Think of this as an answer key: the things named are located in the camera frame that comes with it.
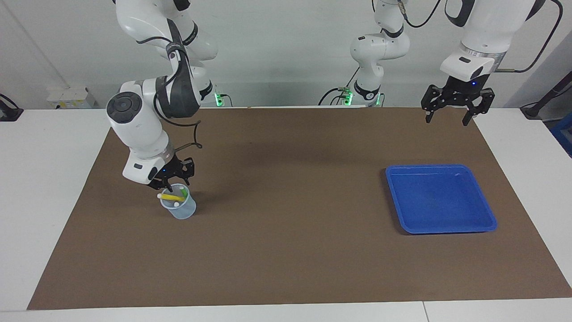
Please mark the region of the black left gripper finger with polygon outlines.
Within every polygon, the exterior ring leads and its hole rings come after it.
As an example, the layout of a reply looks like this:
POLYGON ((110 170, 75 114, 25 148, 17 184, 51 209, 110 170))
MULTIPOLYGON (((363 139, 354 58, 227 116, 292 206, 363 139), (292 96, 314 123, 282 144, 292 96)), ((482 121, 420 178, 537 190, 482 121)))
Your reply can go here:
POLYGON ((430 123, 434 113, 441 108, 447 106, 446 97, 443 97, 445 87, 441 88, 436 85, 430 85, 423 98, 421 99, 421 108, 425 112, 425 122, 430 123))
POLYGON ((468 126, 469 122, 479 114, 486 114, 495 98, 495 93, 492 88, 485 88, 476 94, 468 96, 465 101, 467 111, 463 117, 462 124, 468 126))

